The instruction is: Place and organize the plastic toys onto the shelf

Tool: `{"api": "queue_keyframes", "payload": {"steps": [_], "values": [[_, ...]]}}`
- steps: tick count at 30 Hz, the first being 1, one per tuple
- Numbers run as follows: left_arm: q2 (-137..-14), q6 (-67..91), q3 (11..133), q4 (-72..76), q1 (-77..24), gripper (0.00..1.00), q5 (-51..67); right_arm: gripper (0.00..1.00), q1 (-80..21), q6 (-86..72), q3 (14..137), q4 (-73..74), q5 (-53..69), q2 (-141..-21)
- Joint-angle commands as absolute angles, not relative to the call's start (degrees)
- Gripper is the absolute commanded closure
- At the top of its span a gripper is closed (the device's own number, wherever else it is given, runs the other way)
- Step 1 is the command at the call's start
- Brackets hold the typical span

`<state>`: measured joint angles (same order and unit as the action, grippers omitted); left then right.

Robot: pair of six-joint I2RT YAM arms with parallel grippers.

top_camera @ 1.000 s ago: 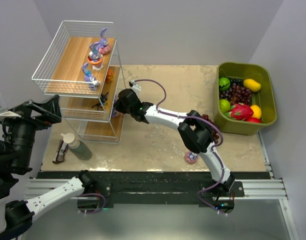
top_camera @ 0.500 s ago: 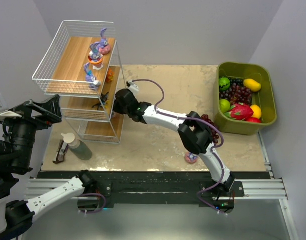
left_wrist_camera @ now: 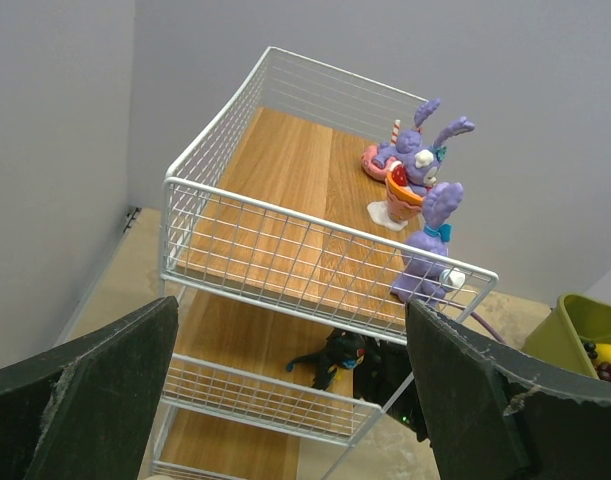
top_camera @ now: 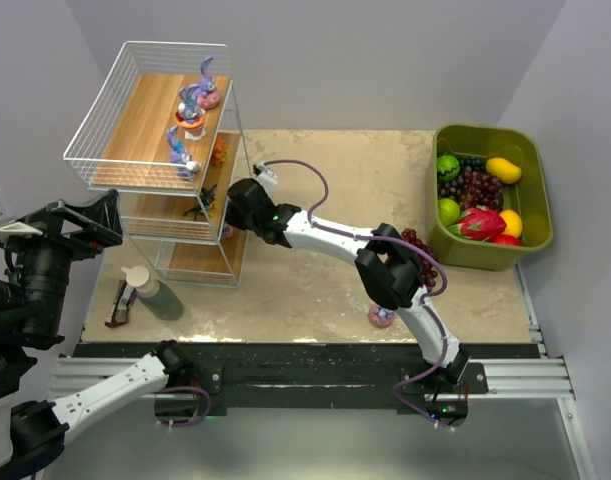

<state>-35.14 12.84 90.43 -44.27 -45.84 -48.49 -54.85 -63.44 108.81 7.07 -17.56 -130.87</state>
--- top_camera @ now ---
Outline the small purple bunny toy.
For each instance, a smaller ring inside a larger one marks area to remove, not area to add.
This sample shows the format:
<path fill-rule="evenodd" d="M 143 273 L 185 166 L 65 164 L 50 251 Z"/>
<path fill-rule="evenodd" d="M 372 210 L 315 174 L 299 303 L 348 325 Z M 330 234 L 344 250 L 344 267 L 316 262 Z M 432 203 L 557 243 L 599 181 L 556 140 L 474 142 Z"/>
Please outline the small purple bunny toy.
<path fill-rule="evenodd" d="M 166 130 L 166 140 L 170 147 L 169 161 L 177 167 L 177 175 L 182 180 L 192 181 L 200 171 L 201 165 L 194 160 L 183 141 L 177 137 L 177 133 L 178 127 L 176 125 Z"/>

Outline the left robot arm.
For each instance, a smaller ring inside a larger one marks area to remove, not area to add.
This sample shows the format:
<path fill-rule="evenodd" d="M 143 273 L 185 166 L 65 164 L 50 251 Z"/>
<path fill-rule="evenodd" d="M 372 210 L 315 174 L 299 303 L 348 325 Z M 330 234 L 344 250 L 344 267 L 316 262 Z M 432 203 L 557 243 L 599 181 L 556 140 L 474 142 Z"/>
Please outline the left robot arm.
<path fill-rule="evenodd" d="M 180 388 L 192 364 L 175 341 L 163 341 L 135 364 L 55 401 L 16 403 L 22 377 L 37 364 L 27 349 L 61 343 L 64 299 L 74 262 L 123 241 L 114 189 L 79 206 L 63 200 L 24 217 L 0 189 L 0 479 L 23 479 L 54 462 L 77 435 L 129 402 Z"/>

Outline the orange dragon toy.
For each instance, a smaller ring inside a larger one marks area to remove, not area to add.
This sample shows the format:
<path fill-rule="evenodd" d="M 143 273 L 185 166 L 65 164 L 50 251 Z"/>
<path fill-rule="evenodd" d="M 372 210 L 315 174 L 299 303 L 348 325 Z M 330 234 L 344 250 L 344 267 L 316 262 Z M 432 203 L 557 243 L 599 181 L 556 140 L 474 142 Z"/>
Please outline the orange dragon toy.
<path fill-rule="evenodd" d="M 222 164 L 227 158 L 228 151 L 229 142 L 227 141 L 227 139 L 223 135 L 217 135 L 211 152 L 210 164 Z"/>

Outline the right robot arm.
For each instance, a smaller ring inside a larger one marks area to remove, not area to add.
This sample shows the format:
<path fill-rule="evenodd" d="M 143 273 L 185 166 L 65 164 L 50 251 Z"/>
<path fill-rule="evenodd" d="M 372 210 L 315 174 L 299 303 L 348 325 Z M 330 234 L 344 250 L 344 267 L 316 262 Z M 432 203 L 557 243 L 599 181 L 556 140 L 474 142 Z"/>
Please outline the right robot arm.
<path fill-rule="evenodd" d="M 327 255 L 355 267 L 372 302 L 395 312 L 413 334 L 430 373 L 450 384 L 461 380 L 469 355 L 431 302 L 421 275 L 423 252 L 393 226 L 369 230 L 318 219 L 295 205 L 274 203 L 252 178 L 235 182 L 227 197 L 226 221 L 232 227 L 269 245 Z"/>

